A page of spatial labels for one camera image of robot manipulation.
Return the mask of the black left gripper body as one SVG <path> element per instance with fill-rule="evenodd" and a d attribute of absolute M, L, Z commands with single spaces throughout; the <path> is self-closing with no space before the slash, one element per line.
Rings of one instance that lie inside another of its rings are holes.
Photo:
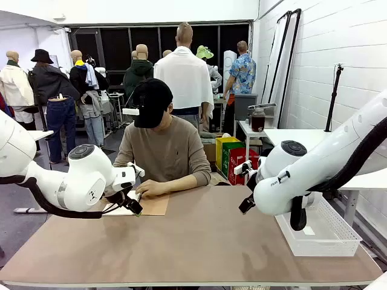
<path fill-rule="evenodd" d="M 119 192 L 115 192 L 111 196 L 105 196 L 105 199 L 113 205 L 126 208 L 129 204 L 129 198 L 127 196 L 127 193 L 128 192 L 121 190 Z"/>

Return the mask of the person's left hand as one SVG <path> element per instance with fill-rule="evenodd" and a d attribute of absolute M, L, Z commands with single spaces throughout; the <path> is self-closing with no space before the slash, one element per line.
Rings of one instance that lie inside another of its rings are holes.
<path fill-rule="evenodd" d="M 170 192 L 166 182 L 157 182 L 151 179 L 142 182 L 135 190 L 136 194 L 145 196 L 146 198 L 153 198 L 161 196 Z"/>

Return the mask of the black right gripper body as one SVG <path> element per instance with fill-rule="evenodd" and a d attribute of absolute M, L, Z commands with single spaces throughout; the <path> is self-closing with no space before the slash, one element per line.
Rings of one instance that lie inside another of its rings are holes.
<path fill-rule="evenodd" d="M 257 180 L 256 180 L 257 172 L 250 172 L 248 179 L 247 179 L 247 184 L 246 186 L 250 189 L 251 191 L 251 196 L 253 196 L 254 189 L 257 185 Z"/>

